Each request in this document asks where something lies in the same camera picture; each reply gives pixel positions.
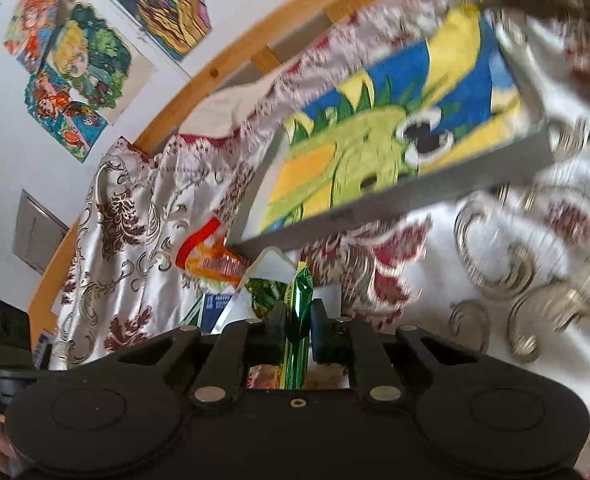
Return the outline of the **anime girl wall drawing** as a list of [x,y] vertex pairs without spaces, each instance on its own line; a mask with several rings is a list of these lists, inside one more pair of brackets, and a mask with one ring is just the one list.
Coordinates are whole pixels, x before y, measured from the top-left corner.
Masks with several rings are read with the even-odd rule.
[[29,115],[79,162],[107,126],[88,104],[74,98],[71,84],[46,62],[55,38],[60,0],[18,0],[4,36],[7,52],[28,72],[24,92]]

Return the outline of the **orange red snack packet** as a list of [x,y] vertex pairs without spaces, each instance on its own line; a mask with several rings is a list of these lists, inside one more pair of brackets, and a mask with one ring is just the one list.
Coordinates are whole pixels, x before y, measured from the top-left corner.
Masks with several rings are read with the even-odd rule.
[[246,272],[245,262],[225,247],[225,225],[215,216],[184,238],[175,265],[194,278],[237,286]]

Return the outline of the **wooden bed frame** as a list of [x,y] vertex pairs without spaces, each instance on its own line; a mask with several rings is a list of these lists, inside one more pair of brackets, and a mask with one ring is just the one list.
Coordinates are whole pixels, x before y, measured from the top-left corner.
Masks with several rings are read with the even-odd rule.
[[[263,156],[268,119],[283,117],[297,84],[326,89],[365,65],[369,41],[396,46],[399,25],[359,21],[376,0],[289,0],[224,48],[134,141],[117,140],[89,185],[78,219],[58,246],[28,308],[31,333],[51,335],[53,370],[90,363],[180,325],[210,281],[175,265],[190,233],[212,216],[233,218]],[[224,136],[178,128],[225,90],[243,64],[265,55],[319,13],[329,28],[249,86],[251,107]]]

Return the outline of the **pink white snack packet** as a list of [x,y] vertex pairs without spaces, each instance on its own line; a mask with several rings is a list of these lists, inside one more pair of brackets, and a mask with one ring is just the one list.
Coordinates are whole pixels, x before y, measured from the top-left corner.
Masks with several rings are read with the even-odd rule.
[[267,320],[277,301],[285,299],[286,287],[296,272],[296,263],[280,249],[264,249],[247,269],[211,333],[220,334],[228,324],[247,318]]

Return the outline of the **blue white snack packet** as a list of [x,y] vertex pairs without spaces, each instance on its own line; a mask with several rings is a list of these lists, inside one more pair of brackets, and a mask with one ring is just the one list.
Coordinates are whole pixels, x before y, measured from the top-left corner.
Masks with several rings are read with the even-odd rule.
[[229,304],[232,296],[229,294],[207,294],[204,295],[199,327],[204,333],[210,334],[220,318],[221,313]]

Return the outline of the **dinosaur painted tray box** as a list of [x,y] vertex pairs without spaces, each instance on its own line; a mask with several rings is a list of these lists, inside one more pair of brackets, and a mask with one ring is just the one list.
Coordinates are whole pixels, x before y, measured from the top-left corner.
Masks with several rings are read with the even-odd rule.
[[552,159],[542,100],[483,12],[436,32],[279,120],[227,246],[252,259],[507,182]]

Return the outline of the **blond kid wall drawing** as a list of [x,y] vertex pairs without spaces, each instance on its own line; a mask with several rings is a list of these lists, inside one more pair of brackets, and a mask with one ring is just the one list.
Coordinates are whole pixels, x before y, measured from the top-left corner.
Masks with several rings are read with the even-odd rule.
[[75,3],[46,58],[74,94],[112,124],[156,66],[86,1]]

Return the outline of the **floral satin bedspread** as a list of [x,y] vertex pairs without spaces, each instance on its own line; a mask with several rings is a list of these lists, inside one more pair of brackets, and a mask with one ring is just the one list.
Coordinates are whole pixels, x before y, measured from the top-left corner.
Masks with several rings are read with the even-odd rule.
[[[413,323],[574,390],[590,413],[590,0],[383,0],[259,81],[208,96],[156,156],[118,140],[98,165],[50,365],[69,370],[184,323],[213,284],[176,268],[182,237],[230,222],[271,134],[344,76],[480,6],[544,101],[553,163],[298,251],[343,311],[389,332]],[[590,435],[577,462],[590,479]]]

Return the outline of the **green white snack packet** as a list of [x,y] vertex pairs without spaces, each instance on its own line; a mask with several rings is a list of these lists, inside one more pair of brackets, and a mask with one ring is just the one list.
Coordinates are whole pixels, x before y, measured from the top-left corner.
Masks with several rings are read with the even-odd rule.
[[180,325],[199,327],[199,324],[201,324],[203,307],[204,297],[200,296],[196,299],[193,306],[188,310],[188,313],[184,315],[184,318],[182,318]]

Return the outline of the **yellow green snack packet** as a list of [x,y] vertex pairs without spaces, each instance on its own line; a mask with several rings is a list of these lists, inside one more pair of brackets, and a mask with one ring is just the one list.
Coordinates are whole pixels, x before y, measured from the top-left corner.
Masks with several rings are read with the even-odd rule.
[[267,320],[270,321],[278,304],[283,306],[286,340],[283,360],[278,365],[259,364],[249,369],[248,389],[298,390],[304,385],[310,348],[310,306],[313,299],[313,279],[304,261],[297,263],[296,276],[286,287],[286,297],[278,300]]

